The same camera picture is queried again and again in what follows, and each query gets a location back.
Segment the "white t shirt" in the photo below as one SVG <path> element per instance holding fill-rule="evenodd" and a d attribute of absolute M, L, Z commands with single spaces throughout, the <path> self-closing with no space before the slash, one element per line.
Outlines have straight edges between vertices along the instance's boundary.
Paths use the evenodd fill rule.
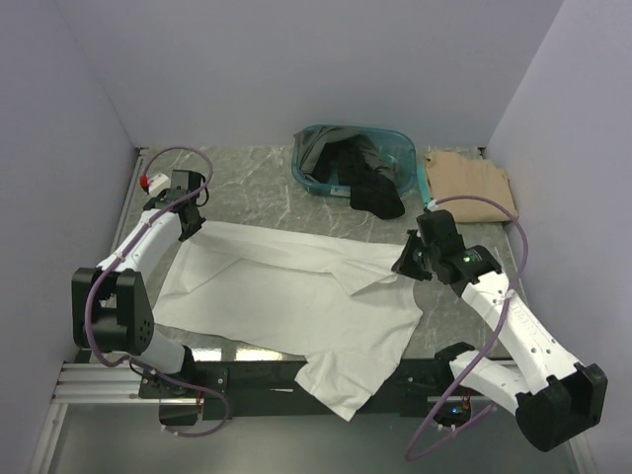
<path fill-rule="evenodd" d="M 296 382 L 344 420 L 394 372 L 418 326 L 392 244 L 207 222 L 179 249 L 157 323 L 295 356 Z"/>

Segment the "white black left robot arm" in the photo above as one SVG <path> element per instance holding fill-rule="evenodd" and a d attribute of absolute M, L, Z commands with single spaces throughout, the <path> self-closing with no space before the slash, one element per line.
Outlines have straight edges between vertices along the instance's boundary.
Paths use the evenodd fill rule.
<path fill-rule="evenodd" d="M 177 397 L 195 390 L 196 363 L 190 348 L 155 328 L 145 281 L 172 244 L 201 230 L 200 195 L 209 196 L 206 177 L 174 171 L 169 187 L 145 204 L 122 244 L 95 267 L 78 269 L 71 280 L 75 345 L 95 356 L 120 355 L 114 362 L 102 358 L 107 366 L 134 361 L 163 374 L 162 384 Z"/>

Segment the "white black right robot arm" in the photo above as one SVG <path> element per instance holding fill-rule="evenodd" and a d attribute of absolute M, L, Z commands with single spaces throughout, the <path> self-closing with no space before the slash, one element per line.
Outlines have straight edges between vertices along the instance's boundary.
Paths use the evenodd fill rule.
<path fill-rule="evenodd" d="M 444 410 L 452 394 L 470 389 L 514 415 L 529 441 L 546 452 L 596 426 L 608 380 L 585 365 L 548 332 L 514 292 L 501 264 L 483 246 L 468 247 L 446 210 L 425 210 L 408 233 L 396 274 L 417 281 L 437 278 L 473 309 L 511 355 L 508 368 L 467 343 L 434 356 L 430 386 L 442 392 L 428 418 L 457 431 L 476 421 L 469 407 Z"/>

